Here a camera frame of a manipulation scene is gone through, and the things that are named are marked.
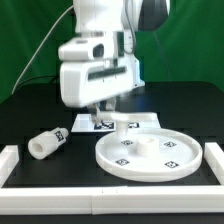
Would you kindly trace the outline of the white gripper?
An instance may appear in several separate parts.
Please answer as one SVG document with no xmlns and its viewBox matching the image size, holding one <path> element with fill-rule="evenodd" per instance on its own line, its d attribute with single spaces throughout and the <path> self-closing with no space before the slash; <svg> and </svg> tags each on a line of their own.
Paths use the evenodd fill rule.
<svg viewBox="0 0 224 224">
<path fill-rule="evenodd" d="M 116 99 L 112 98 L 145 82 L 140 78 L 140 64 L 134 56 L 115 61 L 64 62 L 60 68 L 61 98 L 67 107 L 81 108 L 91 105 L 89 112 L 94 124 L 101 122 L 97 104 L 106 101 L 106 110 L 114 112 Z"/>
</svg>

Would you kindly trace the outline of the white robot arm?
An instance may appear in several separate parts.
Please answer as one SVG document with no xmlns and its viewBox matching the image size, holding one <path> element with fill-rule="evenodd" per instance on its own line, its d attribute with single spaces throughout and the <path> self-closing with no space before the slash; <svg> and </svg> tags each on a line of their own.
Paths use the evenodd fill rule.
<svg viewBox="0 0 224 224">
<path fill-rule="evenodd" d="M 170 0 L 73 0 L 73 9 L 77 36 L 58 49 L 61 97 L 99 122 L 115 110 L 118 95 L 144 85 L 135 33 L 158 29 Z"/>
</svg>

